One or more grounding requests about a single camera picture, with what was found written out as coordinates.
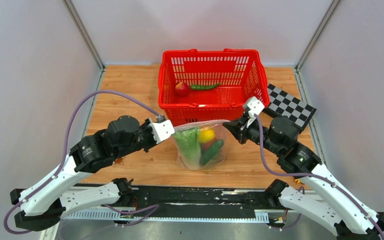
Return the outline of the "yellow lemon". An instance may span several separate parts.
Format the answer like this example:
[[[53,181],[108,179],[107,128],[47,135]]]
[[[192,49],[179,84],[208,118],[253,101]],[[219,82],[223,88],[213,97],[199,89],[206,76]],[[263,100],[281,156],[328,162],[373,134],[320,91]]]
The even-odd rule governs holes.
[[[212,128],[201,129],[198,133],[198,142],[207,144],[216,137],[216,133]]]

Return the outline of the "clear zip top bag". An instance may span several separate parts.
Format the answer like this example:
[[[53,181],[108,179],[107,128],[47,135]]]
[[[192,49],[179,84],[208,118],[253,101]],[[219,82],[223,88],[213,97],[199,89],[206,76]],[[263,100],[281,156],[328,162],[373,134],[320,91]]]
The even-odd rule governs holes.
[[[177,162],[190,171],[211,169],[227,157],[225,119],[191,122],[176,126],[173,135]]]

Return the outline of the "green white napa cabbage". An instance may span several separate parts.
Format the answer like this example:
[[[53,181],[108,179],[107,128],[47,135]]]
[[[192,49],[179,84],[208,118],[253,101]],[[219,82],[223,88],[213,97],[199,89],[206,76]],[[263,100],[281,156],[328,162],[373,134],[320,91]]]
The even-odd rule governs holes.
[[[189,170],[197,170],[200,168],[201,145],[198,141],[199,131],[199,127],[192,127],[177,130],[173,135],[179,160]]]

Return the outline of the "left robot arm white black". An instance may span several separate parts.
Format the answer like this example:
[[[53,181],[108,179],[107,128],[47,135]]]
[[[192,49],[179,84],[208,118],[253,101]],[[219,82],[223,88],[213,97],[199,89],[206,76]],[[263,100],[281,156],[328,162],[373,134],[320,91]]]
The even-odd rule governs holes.
[[[112,166],[117,159],[138,151],[148,152],[175,132],[171,121],[158,116],[156,121],[123,115],[107,128],[83,137],[65,151],[62,162],[29,188],[10,192],[17,234],[40,232],[62,218],[98,205],[118,203],[122,207],[133,201],[131,181],[116,178],[111,182],[81,192],[70,188],[99,170]]]

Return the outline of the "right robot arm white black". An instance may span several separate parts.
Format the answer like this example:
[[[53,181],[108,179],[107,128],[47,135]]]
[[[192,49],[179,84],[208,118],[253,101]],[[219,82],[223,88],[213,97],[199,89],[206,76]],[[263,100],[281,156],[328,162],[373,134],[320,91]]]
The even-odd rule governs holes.
[[[384,212],[377,212],[347,190],[322,163],[320,157],[298,141],[300,131],[281,116],[264,127],[258,116],[223,123],[240,144],[248,140],[260,146],[264,168],[278,177],[293,177],[315,191],[320,203],[275,179],[266,189],[265,201],[272,209],[283,206],[319,223],[338,240],[384,240]]]

